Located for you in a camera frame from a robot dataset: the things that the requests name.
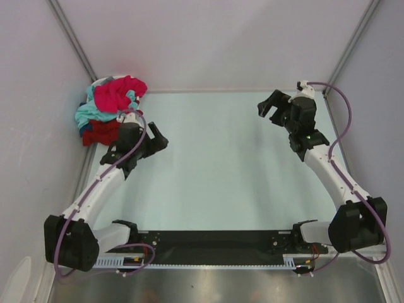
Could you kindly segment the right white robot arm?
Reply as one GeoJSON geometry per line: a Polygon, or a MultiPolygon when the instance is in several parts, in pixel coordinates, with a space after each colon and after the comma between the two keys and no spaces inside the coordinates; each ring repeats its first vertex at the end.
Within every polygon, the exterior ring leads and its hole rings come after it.
{"type": "Polygon", "coordinates": [[[275,90],[258,104],[258,115],[288,132],[292,151],[318,177],[334,203],[330,222],[311,220],[294,225],[292,248],[306,253],[314,243],[332,246],[339,253],[353,252],[387,242],[387,204],[373,198],[338,163],[334,146],[316,128],[317,105],[312,84],[300,81],[298,92],[290,96],[275,90]]]}

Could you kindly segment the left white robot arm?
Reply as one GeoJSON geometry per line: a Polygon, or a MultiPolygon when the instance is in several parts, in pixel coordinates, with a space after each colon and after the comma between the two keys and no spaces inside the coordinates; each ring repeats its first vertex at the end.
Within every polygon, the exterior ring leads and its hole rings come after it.
{"type": "Polygon", "coordinates": [[[110,250],[130,253],[138,247],[153,249],[142,243],[135,223],[114,220],[107,227],[95,228],[109,198],[127,181],[138,162],[169,144],[155,123],[146,122],[139,110],[127,110],[119,118],[118,138],[101,158],[90,184],[59,216],[50,215],[44,222],[45,258],[57,275],[62,267],[90,271],[99,254],[110,250]]]}

